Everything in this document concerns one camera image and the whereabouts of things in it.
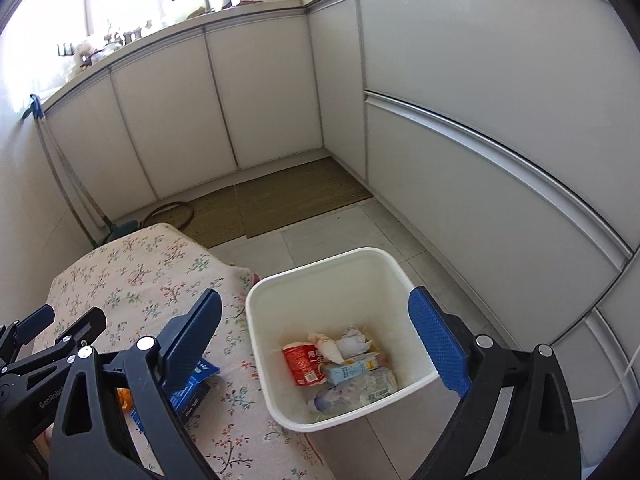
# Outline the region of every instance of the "metal screw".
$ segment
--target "metal screw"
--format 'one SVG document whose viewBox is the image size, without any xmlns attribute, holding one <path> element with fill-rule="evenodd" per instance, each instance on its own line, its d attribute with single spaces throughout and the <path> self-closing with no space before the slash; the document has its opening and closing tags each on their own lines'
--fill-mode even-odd
<svg viewBox="0 0 640 480">
<path fill-rule="evenodd" d="M 549 345 L 540 345 L 538 347 L 538 352 L 540 352 L 540 355 L 543 355 L 544 357 L 551 357 L 554 354 L 554 351 Z"/>
<path fill-rule="evenodd" d="M 154 338 L 152 338 L 151 336 L 145 335 L 144 337 L 141 337 L 140 339 L 138 339 L 136 346 L 138 347 L 138 350 L 149 350 L 155 344 L 156 344 L 156 340 Z"/>
<path fill-rule="evenodd" d="M 476 344 L 480 348 L 491 348 L 494 345 L 494 340 L 489 336 L 482 334 L 476 337 Z"/>
<path fill-rule="evenodd" d="M 78 350 L 78 357 L 81 359 L 86 359 L 93 352 L 94 350 L 90 346 L 83 346 L 81 349 Z"/>
</svg>

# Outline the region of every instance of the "blue box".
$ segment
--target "blue box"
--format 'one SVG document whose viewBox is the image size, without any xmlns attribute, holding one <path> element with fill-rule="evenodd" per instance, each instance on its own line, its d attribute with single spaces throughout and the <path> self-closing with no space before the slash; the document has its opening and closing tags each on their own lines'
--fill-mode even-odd
<svg viewBox="0 0 640 480">
<path fill-rule="evenodd" d="M 212 365 L 205 358 L 200 358 L 184 389 L 171 395 L 169 403 L 174 407 L 181 423 L 185 424 L 189 420 L 194 410 L 204 399 L 204 396 L 207 395 L 209 385 L 205 380 L 218 373 L 220 373 L 220 368 Z M 140 428 L 140 431 L 144 433 L 145 430 L 142 428 L 140 417 L 135 408 L 131 412 L 131 418 Z"/>
</svg>

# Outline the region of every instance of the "plastic bottle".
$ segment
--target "plastic bottle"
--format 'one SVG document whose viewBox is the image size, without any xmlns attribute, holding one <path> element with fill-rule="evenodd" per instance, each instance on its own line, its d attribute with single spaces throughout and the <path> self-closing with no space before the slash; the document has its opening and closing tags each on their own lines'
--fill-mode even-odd
<svg viewBox="0 0 640 480">
<path fill-rule="evenodd" d="M 336 416 L 367 406 L 398 391 L 396 376 L 389 368 L 377 368 L 321 390 L 308 402 L 312 412 Z"/>
</svg>

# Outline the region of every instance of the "kitchen cabinet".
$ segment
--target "kitchen cabinet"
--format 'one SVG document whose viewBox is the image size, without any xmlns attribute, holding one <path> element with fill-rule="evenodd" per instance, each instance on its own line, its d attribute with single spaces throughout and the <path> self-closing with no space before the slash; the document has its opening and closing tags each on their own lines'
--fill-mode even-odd
<svg viewBox="0 0 640 480">
<path fill-rule="evenodd" d="M 240 168 L 322 146 L 306 16 L 207 33 Z"/>
<path fill-rule="evenodd" d="M 309 15 L 324 146 L 366 180 L 362 60 L 356 0 Z"/>
<path fill-rule="evenodd" d="M 602 298 L 598 308 L 620 339 L 627 355 L 631 356 L 640 345 L 640 255 L 636 253 L 620 279 Z M 640 360 L 634 363 L 634 372 L 640 377 Z"/>
<path fill-rule="evenodd" d="M 156 200 L 129 139 L 107 74 L 94 76 L 47 111 L 74 170 L 112 219 Z"/>
<path fill-rule="evenodd" d="M 555 207 L 452 140 L 446 122 L 403 113 L 367 98 L 369 185 L 440 251 L 522 349 L 552 341 L 612 282 L 615 266 Z"/>
<path fill-rule="evenodd" d="M 114 65 L 113 81 L 160 198 L 237 169 L 201 30 Z"/>
<path fill-rule="evenodd" d="M 605 0 L 360 0 L 370 90 L 480 131 L 640 244 L 640 53 Z"/>
<path fill-rule="evenodd" d="M 572 399 L 608 392 L 628 361 L 601 315 L 594 311 L 553 345 Z M 638 403 L 633 374 L 609 397 L 574 404 L 585 466 L 597 465 L 624 430 Z"/>
</svg>

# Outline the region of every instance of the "floor mat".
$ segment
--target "floor mat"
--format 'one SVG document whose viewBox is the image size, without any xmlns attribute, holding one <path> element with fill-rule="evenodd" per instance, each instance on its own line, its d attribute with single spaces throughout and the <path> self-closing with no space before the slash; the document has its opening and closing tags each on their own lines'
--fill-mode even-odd
<svg viewBox="0 0 640 480">
<path fill-rule="evenodd" d="M 371 193 L 332 158 L 236 185 L 247 237 L 364 200 Z"/>
<path fill-rule="evenodd" d="M 193 221 L 184 234 L 206 248 L 213 247 L 244 235 L 242 217 L 233 186 L 223 187 L 212 193 L 191 200 L 195 210 Z M 167 222 L 178 226 L 189 216 L 183 207 L 177 207 L 155 215 L 153 223 Z"/>
<path fill-rule="evenodd" d="M 371 193 L 332 158 L 321 158 L 224 187 L 191 200 L 195 209 L 184 234 L 211 248 L 246 235 L 248 238 L 294 224 L 369 198 Z M 150 222 L 178 226 L 189 213 L 183 207 Z"/>
</svg>

